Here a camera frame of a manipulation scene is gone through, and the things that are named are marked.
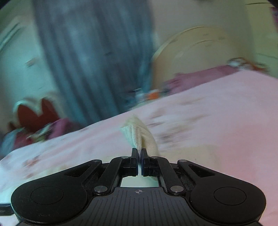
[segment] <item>towel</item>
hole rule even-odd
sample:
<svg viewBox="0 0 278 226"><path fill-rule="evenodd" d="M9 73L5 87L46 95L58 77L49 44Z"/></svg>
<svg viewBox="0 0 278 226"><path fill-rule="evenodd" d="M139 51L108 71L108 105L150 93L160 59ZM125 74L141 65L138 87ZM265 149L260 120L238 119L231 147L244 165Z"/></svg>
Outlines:
<svg viewBox="0 0 278 226"><path fill-rule="evenodd" d="M139 152L142 148L146 148L149 156L159 156L157 143L153 135L136 115L126 120L121 131L131 146Z"/></svg>

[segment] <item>white wall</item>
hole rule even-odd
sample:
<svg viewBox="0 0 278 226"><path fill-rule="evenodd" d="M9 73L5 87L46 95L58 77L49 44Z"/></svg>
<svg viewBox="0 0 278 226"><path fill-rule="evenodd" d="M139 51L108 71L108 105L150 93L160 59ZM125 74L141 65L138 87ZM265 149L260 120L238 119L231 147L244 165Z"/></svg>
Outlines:
<svg viewBox="0 0 278 226"><path fill-rule="evenodd" d="M43 58L30 0L12 0L0 10L0 31L16 16L23 18L26 27L0 53L0 90L2 102L5 102L5 105L0 102L1 129L6 128L7 122L13 118L12 108L17 101L25 97L40 98L45 93L56 90ZM27 67L26 62L34 57L38 61Z"/></svg>
<svg viewBox="0 0 278 226"><path fill-rule="evenodd" d="M151 0L157 48L174 34L195 26L223 28L253 59L251 26L244 0Z"/></svg>

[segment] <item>headboard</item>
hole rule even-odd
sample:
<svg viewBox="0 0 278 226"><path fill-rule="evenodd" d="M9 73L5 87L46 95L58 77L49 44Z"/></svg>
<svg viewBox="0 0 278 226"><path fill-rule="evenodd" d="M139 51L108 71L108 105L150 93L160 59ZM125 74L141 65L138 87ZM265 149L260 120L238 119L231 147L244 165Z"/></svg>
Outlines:
<svg viewBox="0 0 278 226"><path fill-rule="evenodd" d="M153 57L153 88L172 79L176 73L192 73L241 57L238 47L221 29L194 27L176 34Z"/></svg>

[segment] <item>gray curtain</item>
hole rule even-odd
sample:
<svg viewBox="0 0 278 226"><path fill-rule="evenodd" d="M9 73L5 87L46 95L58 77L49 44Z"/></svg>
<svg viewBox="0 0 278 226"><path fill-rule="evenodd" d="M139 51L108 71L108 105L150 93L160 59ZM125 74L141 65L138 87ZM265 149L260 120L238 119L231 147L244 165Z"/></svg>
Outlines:
<svg viewBox="0 0 278 226"><path fill-rule="evenodd" d="M147 0L33 0L40 40L68 114L84 126L128 110L152 82Z"/></svg>

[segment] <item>small object on bed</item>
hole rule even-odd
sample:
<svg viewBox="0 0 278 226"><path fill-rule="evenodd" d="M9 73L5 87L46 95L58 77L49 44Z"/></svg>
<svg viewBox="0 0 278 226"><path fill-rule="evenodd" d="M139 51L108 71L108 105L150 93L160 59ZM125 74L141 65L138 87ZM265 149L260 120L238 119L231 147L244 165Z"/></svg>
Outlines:
<svg viewBox="0 0 278 226"><path fill-rule="evenodd" d="M157 177L159 187L120 187L122 178L138 175L139 164L141 175ZM95 159L27 182L13 192L11 206L19 226L259 226L266 199L250 183L187 160L149 157L146 149L139 158L133 148L131 157L109 164ZM143 211L147 217L140 217Z"/></svg>
<svg viewBox="0 0 278 226"><path fill-rule="evenodd" d="M47 136L51 133L51 123L44 126L42 129L37 132L31 134L27 137L27 139L32 139L34 142L45 141L47 140Z"/></svg>
<svg viewBox="0 0 278 226"><path fill-rule="evenodd" d="M245 64L246 60L243 59L243 58L234 58L234 59L228 60L227 63L228 63L229 66L237 68L237 67Z"/></svg>
<svg viewBox="0 0 278 226"><path fill-rule="evenodd" d="M145 94L142 90L142 88L138 88L135 90L135 99L137 104L141 104L145 101Z"/></svg>
<svg viewBox="0 0 278 226"><path fill-rule="evenodd" d="M156 100L159 98L159 90L158 89L155 89L155 90L151 90L149 93L148 93L148 100Z"/></svg>

